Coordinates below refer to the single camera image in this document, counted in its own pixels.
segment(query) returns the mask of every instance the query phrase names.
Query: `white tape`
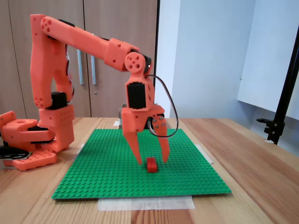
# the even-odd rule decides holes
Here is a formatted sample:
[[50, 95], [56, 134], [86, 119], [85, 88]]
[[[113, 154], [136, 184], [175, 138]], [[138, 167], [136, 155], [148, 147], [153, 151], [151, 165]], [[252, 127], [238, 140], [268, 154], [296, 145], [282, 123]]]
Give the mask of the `white tape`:
[[206, 152], [200, 147], [199, 144], [196, 144], [195, 146], [210, 164], [214, 163], [213, 160], [211, 160], [211, 158], [206, 154]]
[[81, 152], [81, 150], [83, 149], [85, 144], [82, 144], [81, 147], [78, 149], [77, 154], [75, 154], [75, 156], [73, 157], [72, 161], [75, 161], [75, 159], [78, 157], [79, 153]]
[[107, 198], [98, 200], [98, 211], [195, 209], [191, 196]]
[[113, 124], [113, 126], [119, 126], [120, 125], [120, 121], [119, 120], [116, 120]]
[[267, 142], [267, 143], [274, 143], [274, 142], [271, 141], [271, 140], [265, 140], [265, 142]]
[[15, 167], [13, 166], [5, 166], [4, 165], [4, 159], [3, 160], [0, 160], [0, 170], [2, 169], [15, 169]]

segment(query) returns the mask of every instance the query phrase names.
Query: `robotic arm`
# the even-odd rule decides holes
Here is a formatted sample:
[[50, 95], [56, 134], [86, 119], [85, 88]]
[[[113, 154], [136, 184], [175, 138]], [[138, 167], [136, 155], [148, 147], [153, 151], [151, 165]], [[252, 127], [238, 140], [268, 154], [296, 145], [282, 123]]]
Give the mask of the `robotic arm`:
[[[163, 138], [167, 135], [166, 121], [162, 116], [164, 109], [154, 104], [155, 89], [148, 77], [151, 59], [131, 44], [99, 38], [65, 21], [42, 14], [33, 14], [30, 20], [33, 39], [30, 73], [34, 102], [40, 108], [38, 125], [56, 134], [58, 148], [68, 146], [74, 139], [73, 107], [67, 105], [72, 98], [72, 84], [67, 71], [66, 46], [71, 45], [119, 71], [131, 73], [126, 82], [128, 107], [121, 111], [123, 134], [138, 163], [142, 164], [137, 132], [142, 132], [151, 118], [162, 148], [163, 161], [167, 162], [170, 149], [168, 139]], [[59, 93], [51, 93], [52, 78]]]

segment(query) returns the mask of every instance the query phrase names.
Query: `cabinet handle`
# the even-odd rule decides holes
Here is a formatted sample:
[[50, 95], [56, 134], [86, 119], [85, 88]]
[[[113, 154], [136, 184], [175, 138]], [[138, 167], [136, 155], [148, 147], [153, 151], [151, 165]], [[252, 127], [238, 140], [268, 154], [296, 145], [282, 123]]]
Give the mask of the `cabinet handle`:
[[80, 85], [84, 85], [84, 82], [83, 82], [83, 73], [82, 73], [81, 51], [79, 49], [77, 49], [77, 56], [78, 56], [78, 65], [79, 65], [79, 80], [80, 80]]
[[96, 85], [97, 80], [95, 77], [95, 67], [94, 67], [94, 56], [91, 55], [91, 60], [92, 60], [92, 76], [93, 76], [93, 84]]

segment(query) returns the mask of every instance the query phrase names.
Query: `wooden table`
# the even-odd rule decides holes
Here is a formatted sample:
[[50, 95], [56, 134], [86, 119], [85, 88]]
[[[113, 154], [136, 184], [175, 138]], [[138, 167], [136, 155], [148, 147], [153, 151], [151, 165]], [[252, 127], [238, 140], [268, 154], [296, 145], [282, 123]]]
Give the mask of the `wooden table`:
[[58, 154], [58, 163], [26, 172], [0, 170], [0, 223], [299, 223], [299, 158], [229, 119], [181, 119], [180, 128], [211, 157], [231, 195], [193, 197], [194, 210], [98, 212], [97, 200], [52, 200], [92, 131], [117, 128], [116, 120], [77, 118], [75, 141]]

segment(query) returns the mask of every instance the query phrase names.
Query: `wire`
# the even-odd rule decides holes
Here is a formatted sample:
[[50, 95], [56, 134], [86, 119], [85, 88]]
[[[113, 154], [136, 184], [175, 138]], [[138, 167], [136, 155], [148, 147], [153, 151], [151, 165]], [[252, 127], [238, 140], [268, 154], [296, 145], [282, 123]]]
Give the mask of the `wire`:
[[175, 116], [176, 116], [176, 120], [177, 120], [177, 127], [176, 127], [176, 130], [175, 130], [174, 133], [172, 133], [171, 135], [167, 135], [167, 136], [157, 135], [157, 134], [155, 133], [155, 131], [152, 129], [152, 127], [151, 127], [151, 121], [150, 121], [150, 119], [148, 119], [148, 127], [149, 127], [149, 131], [150, 131], [150, 133], [151, 133], [152, 135], [154, 135], [154, 136], [156, 136], [156, 137], [167, 139], [167, 138], [172, 137], [172, 136], [177, 132], [177, 130], [178, 130], [178, 113], [177, 113], [176, 107], [175, 107], [175, 105], [174, 105], [174, 103], [173, 103], [173, 100], [172, 100], [172, 98], [171, 98], [171, 95], [170, 95], [170, 93], [169, 93], [169, 91], [168, 91], [168, 89], [167, 89], [165, 83], [163, 82], [163, 80], [162, 80], [161, 78], [159, 78], [158, 76], [155, 76], [155, 75], [147, 75], [145, 78], [147, 78], [147, 77], [149, 77], [149, 76], [153, 76], [153, 77], [157, 78], [157, 79], [160, 81], [160, 83], [162, 84], [162, 86], [164, 87], [165, 92], [166, 92], [166, 94], [167, 94], [167, 96], [168, 96], [168, 99], [169, 99], [169, 101], [171, 102], [171, 105], [172, 105], [172, 108], [173, 108], [173, 111], [174, 111], [174, 114], [175, 114]]
[[66, 62], [66, 75], [68, 76], [68, 78], [71, 82], [71, 85], [73, 87], [73, 92], [71, 93], [71, 100], [72, 100], [73, 97], [74, 97], [74, 94], [75, 94], [75, 86], [74, 86], [73, 81], [71, 79], [71, 76], [69, 74], [70, 57], [69, 57], [69, 54], [67, 53], [67, 44], [65, 45], [65, 54], [66, 54], [66, 60], [67, 60], [67, 62]]

